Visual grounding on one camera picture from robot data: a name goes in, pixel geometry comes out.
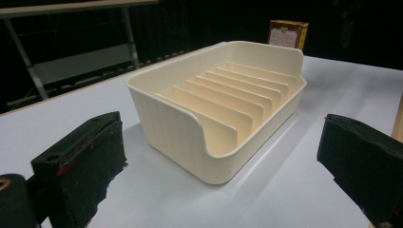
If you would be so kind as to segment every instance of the beige plastic container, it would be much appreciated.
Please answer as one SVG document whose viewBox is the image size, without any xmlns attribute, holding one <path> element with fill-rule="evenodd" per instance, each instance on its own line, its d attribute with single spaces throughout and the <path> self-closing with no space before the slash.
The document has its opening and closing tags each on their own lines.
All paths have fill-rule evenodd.
<svg viewBox="0 0 403 228">
<path fill-rule="evenodd" d="M 220 184 L 297 109 L 302 59 L 294 48 L 220 43 L 133 71 L 126 84 L 148 142 Z"/>
</svg>

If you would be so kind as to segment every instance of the dish rack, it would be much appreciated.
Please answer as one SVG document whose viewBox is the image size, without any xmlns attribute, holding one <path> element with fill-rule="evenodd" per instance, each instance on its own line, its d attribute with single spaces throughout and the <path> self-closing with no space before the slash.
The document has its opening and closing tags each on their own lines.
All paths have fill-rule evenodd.
<svg viewBox="0 0 403 228">
<path fill-rule="evenodd" d="M 230 181 L 297 109 L 302 52 L 220 43 L 131 72 L 150 145 L 212 184 Z"/>
</svg>

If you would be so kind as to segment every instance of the yellow box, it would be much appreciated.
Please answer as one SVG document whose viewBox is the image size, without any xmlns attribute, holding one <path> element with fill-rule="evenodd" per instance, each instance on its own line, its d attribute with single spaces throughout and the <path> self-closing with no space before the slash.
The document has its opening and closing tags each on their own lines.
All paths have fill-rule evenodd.
<svg viewBox="0 0 403 228">
<path fill-rule="evenodd" d="M 272 20 L 267 44 L 302 50 L 308 25 L 305 22 Z"/>
</svg>

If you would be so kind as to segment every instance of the dark background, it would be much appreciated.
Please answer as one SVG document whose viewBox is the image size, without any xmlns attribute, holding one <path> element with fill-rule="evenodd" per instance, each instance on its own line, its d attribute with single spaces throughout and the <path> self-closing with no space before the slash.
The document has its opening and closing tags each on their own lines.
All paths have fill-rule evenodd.
<svg viewBox="0 0 403 228">
<path fill-rule="evenodd" d="M 6 2 L 0 0 L 0 6 Z M 349 17 L 354 26 L 351 43 L 345 48 L 340 44 L 340 10 L 353 2 L 340 1 L 341 7 L 337 8 L 334 1 L 328 0 L 162 0 L 157 5 L 132 7 L 129 12 L 143 66 L 147 61 L 155 63 L 166 55 L 222 41 L 267 43 L 270 20 L 282 19 L 309 23 L 305 55 L 403 69 L 403 17 L 398 2 L 357 1 L 362 5 Z M 125 42 L 119 9 L 15 18 L 11 22 L 23 34 L 20 39 L 34 64 Z M 29 91 L 30 96 L 37 94 L 4 23 L 0 22 L 0 103 L 22 99 Z"/>
</svg>

